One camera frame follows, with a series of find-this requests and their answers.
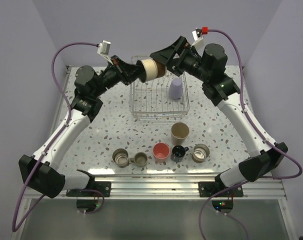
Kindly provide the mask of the lavender plastic cup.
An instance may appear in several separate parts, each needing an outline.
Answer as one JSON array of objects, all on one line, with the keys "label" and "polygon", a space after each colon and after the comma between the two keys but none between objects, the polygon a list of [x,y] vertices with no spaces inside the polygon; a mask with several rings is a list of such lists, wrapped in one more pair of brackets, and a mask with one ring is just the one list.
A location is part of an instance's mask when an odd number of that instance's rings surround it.
[{"label": "lavender plastic cup", "polygon": [[169,86],[168,95],[172,100],[177,100],[182,96],[183,82],[180,78],[174,78]]}]

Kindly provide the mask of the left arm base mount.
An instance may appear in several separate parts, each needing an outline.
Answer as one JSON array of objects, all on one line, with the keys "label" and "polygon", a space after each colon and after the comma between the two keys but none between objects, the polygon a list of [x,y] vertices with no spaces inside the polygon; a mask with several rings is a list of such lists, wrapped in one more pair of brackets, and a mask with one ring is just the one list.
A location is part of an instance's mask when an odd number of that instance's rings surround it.
[{"label": "left arm base mount", "polygon": [[89,183],[85,189],[70,189],[67,197],[109,197],[112,189],[110,181],[95,181]]}]

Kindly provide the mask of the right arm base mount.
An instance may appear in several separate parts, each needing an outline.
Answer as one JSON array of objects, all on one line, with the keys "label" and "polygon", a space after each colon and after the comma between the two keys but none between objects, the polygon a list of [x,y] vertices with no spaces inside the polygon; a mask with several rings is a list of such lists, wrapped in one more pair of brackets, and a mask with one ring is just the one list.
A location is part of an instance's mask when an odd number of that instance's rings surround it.
[{"label": "right arm base mount", "polygon": [[198,182],[198,192],[201,198],[211,197],[212,195],[224,191],[218,197],[243,197],[244,192],[241,186],[226,190],[222,184],[214,182],[214,181],[200,181]]}]

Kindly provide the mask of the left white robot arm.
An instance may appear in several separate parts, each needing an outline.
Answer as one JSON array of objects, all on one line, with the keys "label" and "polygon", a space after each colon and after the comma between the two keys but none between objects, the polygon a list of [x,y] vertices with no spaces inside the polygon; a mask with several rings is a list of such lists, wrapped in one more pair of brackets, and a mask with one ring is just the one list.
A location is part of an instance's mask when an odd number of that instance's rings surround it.
[{"label": "left white robot arm", "polygon": [[100,73],[89,65],[81,66],[76,71],[75,97],[65,120],[32,156],[23,155],[18,161],[24,187],[49,198],[63,190],[78,190],[91,196],[96,189],[93,175],[83,171],[80,176],[66,177],[59,173],[59,166],[77,137],[98,115],[103,106],[100,96],[119,82],[130,85],[145,72],[142,64],[129,64],[116,55]]}]

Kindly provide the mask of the steel cup with brown band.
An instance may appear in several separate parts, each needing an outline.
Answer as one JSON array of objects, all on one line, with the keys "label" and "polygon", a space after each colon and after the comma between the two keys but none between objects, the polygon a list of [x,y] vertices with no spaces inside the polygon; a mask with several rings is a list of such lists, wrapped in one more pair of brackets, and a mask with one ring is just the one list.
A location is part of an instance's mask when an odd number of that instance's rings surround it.
[{"label": "steel cup with brown band", "polygon": [[165,65],[151,58],[138,60],[136,65],[143,68],[143,73],[138,78],[142,83],[161,78],[167,73]]}]

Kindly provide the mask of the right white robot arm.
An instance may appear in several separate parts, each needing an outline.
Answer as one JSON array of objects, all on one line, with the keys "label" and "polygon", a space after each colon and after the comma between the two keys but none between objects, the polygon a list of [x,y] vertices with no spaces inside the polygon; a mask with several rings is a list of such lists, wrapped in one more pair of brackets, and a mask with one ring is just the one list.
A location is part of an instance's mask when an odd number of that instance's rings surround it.
[{"label": "right white robot arm", "polygon": [[170,46],[149,56],[176,76],[188,73],[202,81],[204,95],[225,114],[245,144],[249,158],[218,174],[214,178],[212,194],[226,196],[232,186],[254,182],[279,166],[284,158],[281,153],[288,152],[288,147],[266,133],[252,112],[241,103],[240,88],[225,73],[228,57],[221,45],[209,43],[199,55],[195,47],[180,36]]}]

